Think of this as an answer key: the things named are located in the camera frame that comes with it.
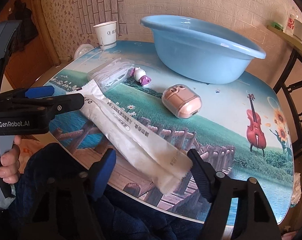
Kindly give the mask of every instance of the bag of white cables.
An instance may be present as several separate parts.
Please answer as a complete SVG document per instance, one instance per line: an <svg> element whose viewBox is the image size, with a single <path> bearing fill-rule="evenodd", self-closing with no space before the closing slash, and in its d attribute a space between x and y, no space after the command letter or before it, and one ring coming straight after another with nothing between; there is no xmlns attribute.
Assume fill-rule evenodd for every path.
<svg viewBox="0 0 302 240"><path fill-rule="evenodd" d="M116 58L107 61L87 74L87 79L94 79L102 93L126 81L134 68L134 61Z"/></svg>

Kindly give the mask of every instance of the black metal chair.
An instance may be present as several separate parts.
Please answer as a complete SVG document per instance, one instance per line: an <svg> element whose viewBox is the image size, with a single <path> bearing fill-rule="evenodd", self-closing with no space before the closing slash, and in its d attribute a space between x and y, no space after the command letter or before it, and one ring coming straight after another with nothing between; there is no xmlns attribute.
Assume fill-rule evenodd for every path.
<svg viewBox="0 0 302 240"><path fill-rule="evenodd" d="M297 109L294 105L294 101L292 100L291 97L291 93L296 89L302 88L302 80L294 84L291 84L289 86L285 85L285 81L287 80L289 74L291 73L297 59L302 63L302 56L299 54L299 52L296 49L293 49L286 67L284 68L279 80L277 81L277 83L273 88L276 94L280 91L280 89L283 90L283 93L288 101L290 110L292 112L293 121L298 135L298 139L292 143L292 148L294 153L296 153L302 148L302 125L301 125L302 113L297 112ZM302 151L294 155L294 158L296 159L301 155L302 155Z"/></svg>

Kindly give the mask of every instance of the dark blue clothing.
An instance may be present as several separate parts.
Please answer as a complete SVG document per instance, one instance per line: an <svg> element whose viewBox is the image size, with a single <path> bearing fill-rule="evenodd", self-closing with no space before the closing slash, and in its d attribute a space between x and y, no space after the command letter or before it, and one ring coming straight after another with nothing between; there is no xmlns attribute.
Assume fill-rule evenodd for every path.
<svg viewBox="0 0 302 240"><path fill-rule="evenodd" d="M16 199L9 207L11 224L19 227L32 207L39 187L48 178L70 178L85 168L59 144L39 150L28 161L24 174L15 184ZM193 240L202 224L157 211L107 186L93 208L106 239Z"/></svg>

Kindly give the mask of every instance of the blue plastic basin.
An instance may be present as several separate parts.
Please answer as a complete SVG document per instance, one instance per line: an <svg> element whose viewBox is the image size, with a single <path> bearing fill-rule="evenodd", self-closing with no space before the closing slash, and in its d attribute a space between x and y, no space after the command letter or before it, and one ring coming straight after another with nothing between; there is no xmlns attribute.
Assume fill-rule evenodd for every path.
<svg viewBox="0 0 302 240"><path fill-rule="evenodd" d="M173 71L206 83L230 83L252 59L266 53L244 36L206 21L174 15L141 19L151 28L161 61Z"/></svg>

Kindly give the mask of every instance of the human hand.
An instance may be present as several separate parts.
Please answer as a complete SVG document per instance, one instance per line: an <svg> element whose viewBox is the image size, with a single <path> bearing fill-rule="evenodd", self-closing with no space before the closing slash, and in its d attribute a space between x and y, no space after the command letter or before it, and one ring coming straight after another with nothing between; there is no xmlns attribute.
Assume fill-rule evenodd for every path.
<svg viewBox="0 0 302 240"><path fill-rule="evenodd" d="M20 173L20 148L21 136L15 135L12 149L1 156L0 178L9 184L14 184L19 180Z"/></svg>

